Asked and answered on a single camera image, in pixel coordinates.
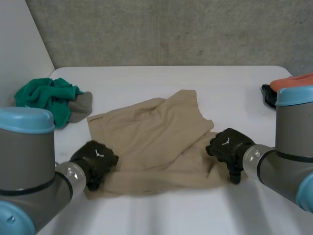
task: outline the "green towel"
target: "green towel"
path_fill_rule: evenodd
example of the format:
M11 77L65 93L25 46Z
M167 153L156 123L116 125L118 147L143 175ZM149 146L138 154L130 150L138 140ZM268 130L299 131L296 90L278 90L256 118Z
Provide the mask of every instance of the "green towel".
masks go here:
M16 92L16 106L47 109L53 113L56 128L63 127L69 116L67 106L69 100L75 99L77 94L82 94L77 86L66 82L62 78L33 79Z

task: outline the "concrete wall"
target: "concrete wall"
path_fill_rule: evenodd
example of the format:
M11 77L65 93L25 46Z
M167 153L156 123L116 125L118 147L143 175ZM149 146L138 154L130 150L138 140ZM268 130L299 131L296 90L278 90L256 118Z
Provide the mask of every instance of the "concrete wall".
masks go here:
M56 68L278 65L313 72L311 0L26 0Z
M24 0L0 0L0 106L28 81L54 71Z

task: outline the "white wall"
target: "white wall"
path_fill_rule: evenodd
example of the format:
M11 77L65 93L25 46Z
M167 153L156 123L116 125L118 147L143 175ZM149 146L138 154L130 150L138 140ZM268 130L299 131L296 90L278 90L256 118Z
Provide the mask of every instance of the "white wall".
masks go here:
M24 0L0 0L0 106L33 78L54 71Z

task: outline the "beige pants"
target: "beige pants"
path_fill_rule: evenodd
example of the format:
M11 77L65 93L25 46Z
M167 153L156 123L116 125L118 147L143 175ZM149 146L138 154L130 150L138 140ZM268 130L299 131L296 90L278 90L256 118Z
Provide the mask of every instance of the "beige pants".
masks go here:
M119 156L112 173L89 199L143 195L178 188L213 188L228 182L224 163L205 147L214 124L202 117L196 91L181 90L88 118L93 140Z

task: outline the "orange object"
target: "orange object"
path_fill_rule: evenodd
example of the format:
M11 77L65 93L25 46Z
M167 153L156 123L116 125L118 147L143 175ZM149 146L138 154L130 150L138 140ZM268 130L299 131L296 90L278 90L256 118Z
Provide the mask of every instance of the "orange object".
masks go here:
M278 92L286 87L304 87L313 85L313 73L299 77L287 77L272 81L270 87L273 91Z

